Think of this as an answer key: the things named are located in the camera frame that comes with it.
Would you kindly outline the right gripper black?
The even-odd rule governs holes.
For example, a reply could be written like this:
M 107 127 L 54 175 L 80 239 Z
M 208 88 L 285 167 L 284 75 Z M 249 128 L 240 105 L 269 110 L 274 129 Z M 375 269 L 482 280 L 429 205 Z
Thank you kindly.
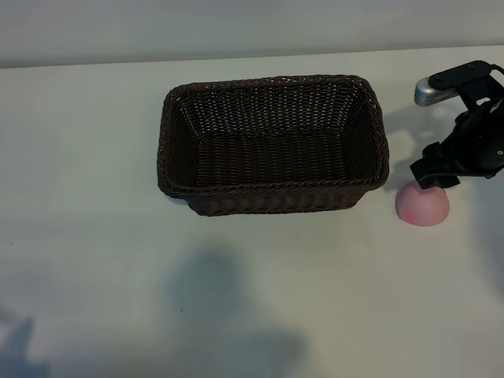
M 437 167 L 440 142 L 427 145 L 410 170 L 423 190 L 451 188 L 458 176 L 492 178 L 503 168 L 503 101 L 491 100 L 460 114 L 453 131 L 441 143 L 442 171 Z

